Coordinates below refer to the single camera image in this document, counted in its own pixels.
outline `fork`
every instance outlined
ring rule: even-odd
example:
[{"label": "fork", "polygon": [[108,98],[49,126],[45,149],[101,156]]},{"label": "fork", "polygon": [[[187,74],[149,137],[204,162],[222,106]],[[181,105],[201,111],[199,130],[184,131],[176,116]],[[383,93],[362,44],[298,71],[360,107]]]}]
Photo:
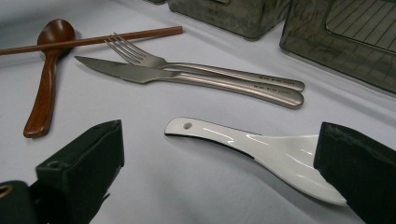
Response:
[{"label": "fork", "polygon": [[131,42],[125,40],[121,36],[114,33],[106,41],[109,47],[116,51],[123,59],[128,63],[134,65],[140,65],[145,67],[152,67],[158,69],[173,68],[184,71],[193,71],[198,73],[206,74],[217,74],[227,77],[235,77],[248,81],[272,84],[290,88],[296,91],[303,91],[305,84],[298,80],[282,78],[282,77],[270,77],[266,75],[254,74],[249,72],[236,71],[227,68],[214,67],[196,63],[169,63],[164,58],[152,55]]}]

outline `wooden chopstick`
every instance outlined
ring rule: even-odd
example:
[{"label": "wooden chopstick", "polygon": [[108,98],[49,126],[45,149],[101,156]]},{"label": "wooden chopstick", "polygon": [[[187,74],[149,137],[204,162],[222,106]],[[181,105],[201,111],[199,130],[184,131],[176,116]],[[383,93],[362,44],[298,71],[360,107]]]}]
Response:
[{"label": "wooden chopstick", "polygon": [[[183,33],[183,27],[175,26],[169,28],[127,33],[127,34],[122,34],[120,36],[124,39],[138,39],[138,38],[148,38],[148,37],[160,37],[166,35],[180,35],[182,33]],[[109,35],[105,35],[105,36],[98,36],[93,38],[64,41],[60,43],[35,45],[35,46],[15,48],[15,49],[0,49],[0,55],[41,51],[45,49],[70,49],[78,46],[102,44],[105,43],[105,40],[108,40],[108,38]]]}]

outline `ceramic spoon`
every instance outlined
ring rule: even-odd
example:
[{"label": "ceramic spoon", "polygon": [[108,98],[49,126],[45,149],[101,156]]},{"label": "ceramic spoon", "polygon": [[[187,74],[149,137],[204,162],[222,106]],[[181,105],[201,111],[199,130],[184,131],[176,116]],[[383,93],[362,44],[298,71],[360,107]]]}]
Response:
[{"label": "ceramic spoon", "polygon": [[196,137],[231,147],[303,193],[327,203],[347,205],[346,199],[313,167],[318,135],[269,137],[187,118],[172,119],[165,134]]},{"label": "ceramic spoon", "polygon": [[[64,42],[76,38],[72,25],[64,20],[49,22],[40,33],[37,45],[44,45],[55,42]],[[50,129],[52,112],[55,104],[55,65],[68,49],[46,49],[43,50],[46,61],[44,62],[41,74],[40,85],[38,87],[35,105],[27,120],[23,130],[23,135],[27,138],[40,137],[47,134]]]}]

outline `utensil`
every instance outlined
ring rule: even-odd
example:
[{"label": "utensil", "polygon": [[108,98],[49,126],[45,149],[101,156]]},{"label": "utensil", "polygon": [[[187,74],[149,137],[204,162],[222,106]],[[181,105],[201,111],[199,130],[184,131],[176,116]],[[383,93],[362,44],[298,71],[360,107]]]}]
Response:
[{"label": "utensil", "polygon": [[[38,36],[37,45],[64,42],[75,39],[72,25],[64,20],[50,21]],[[23,130],[27,138],[40,137],[50,129],[53,107],[55,104],[55,65],[67,49],[43,50],[46,60],[41,73],[40,85],[32,112]]]},{"label": "utensil", "polygon": [[318,135],[271,137],[198,119],[175,118],[165,135],[188,136],[223,144],[249,155],[286,183],[327,203],[346,205],[344,197],[313,167]]},{"label": "utensil", "polygon": [[270,84],[240,80],[231,77],[212,77],[193,73],[165,71],[155,68],[116,63],[76,56],[76,59],[91,69],[140,84],[150,81],[171,81],[233,91],[259,98],[290,109],[301,107],[304,97],[300,92]]},{"label": "utensil", "polygon": [[169,63],[164,58],[157,57],[152,55],[132,43],[126,41],[121,36],[114,34],[109,38],[109,41],[106,41],[107,44],[114,49],[122,58],[124,58],[127,62],[158,68],[174,68],[183,71],[192,71],[196,73],[215,73],[220,74],[227,77],[236,77],[248,81],[261,82],[266,84],[272,84],[277,86],[283,86],[287,88],[294,89],[296,91],[303,91],[305,84],[301,81],[282,78],[282,77],[270,77],[261,74],[254,74],[242,71],[236,71],[227,68],[213,67],[208,65],[196,64],[196,63]]},{"label": "utensil", "polygon": [[[137,38],[159,37],[166,35],[180,35],[182,33],[183,33],[183,28],[181,26],[175,26],[169,28],[127,33],[127,34],[122,34],[120,36],[122,36],[125,39],[137,39]],[[87,39],[47,43],[43,45],[36,45],[36,46],[29,46],[29,47],[15,48],[15,49],[0,49],[0,55],[25,53],[25,52],[32,52],[32,51],[39,51],[46,49],[70,49],[78,46],[102,44],[107,39],[109,39],[109,35],[92,37]]]}]

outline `table surface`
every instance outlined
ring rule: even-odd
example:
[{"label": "table surface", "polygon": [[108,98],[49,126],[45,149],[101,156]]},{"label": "table surface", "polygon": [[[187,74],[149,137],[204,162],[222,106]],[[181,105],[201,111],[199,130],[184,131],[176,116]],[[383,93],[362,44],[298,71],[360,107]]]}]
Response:
[{"label": "table surface", "polygon": [[78,38],[183,26],[184,34],[133,42],[168,62],[202,63],[305,83],[304,105],[290,110],[246,95],[170,82],[139,85],[104,76],[74,56],[124,62],[106,44],[73,49],[57,66],[52,125],[22,135],[44,56],[0,57],[0,182],[36,181],[35,167],[92,126],[121,119],[126,164],[92,223],[362,223],[348,207],[306,196],[250,158],[202,140],[167,137],[176,117],[263,135],[318,133],[323,121],[396,148],[396,99],[290,57],[279,47],[283,23],[258,41],[139,0],[5,1],[0,49],[34,45],[51,20]]}]

